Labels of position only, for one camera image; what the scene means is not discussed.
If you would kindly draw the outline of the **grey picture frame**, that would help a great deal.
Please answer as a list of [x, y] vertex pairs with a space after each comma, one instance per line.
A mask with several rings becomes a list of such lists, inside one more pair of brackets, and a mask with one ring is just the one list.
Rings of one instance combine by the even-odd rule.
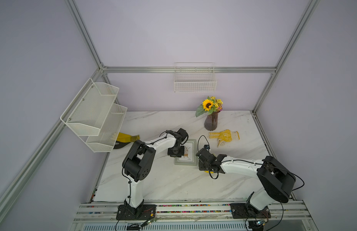
[[195, 156], [197, 153], [197, 140], [189, 139], [184, 144], [184, 155], [182, 157], [176, 157], [174, 165], [183, 166], [197, 166], [198, 158]]

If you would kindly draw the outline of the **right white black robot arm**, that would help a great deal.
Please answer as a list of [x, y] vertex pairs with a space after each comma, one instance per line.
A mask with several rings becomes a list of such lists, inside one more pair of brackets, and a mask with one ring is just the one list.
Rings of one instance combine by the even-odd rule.
[[272, 156], [262, 160], [236, 159], [227, 155], [215, 156], [203, 148], [196, 157], [209, 173], [239, 174], [261, 182], [262, 187], [251, 193], [245, 203], [249, 213], [258, 214], [274, 202], [287, 203], [296, 182], [296, 176]]

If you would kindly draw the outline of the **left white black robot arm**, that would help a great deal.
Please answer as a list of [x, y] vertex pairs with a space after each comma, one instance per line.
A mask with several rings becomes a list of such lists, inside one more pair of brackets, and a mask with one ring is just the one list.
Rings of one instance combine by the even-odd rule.
[[187, 131], [180, 128], [178, 131], [164, 131], [151, 141], [137, 140], [133, 143], [122, 164], [124, 176], [130, 184], [130, 193], [126, 198], [130, 207], [136, 209], [143, 204], [143, 180], [151, 171], [155, 154], [166, 151], [169, 157], [182, 157], [188, 137]]

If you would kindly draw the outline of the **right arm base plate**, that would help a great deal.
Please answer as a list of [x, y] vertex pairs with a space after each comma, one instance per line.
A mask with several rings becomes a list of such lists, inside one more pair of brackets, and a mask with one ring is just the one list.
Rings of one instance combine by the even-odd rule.
[[234, 219], [271, 218], [268, 207], [265, 207], [262, 210], [257, 210], [252, 205], [247, 203], [232, 203], [230, 204], [230, 211]]

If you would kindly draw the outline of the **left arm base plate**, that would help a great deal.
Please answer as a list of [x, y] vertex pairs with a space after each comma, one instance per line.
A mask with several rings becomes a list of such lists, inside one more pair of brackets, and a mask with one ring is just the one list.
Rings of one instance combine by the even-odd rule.
[[147, 220], [156, 214], [157, 205], [143, 204], [137, 208], [130, 205], [119, 205], [116, 220]]

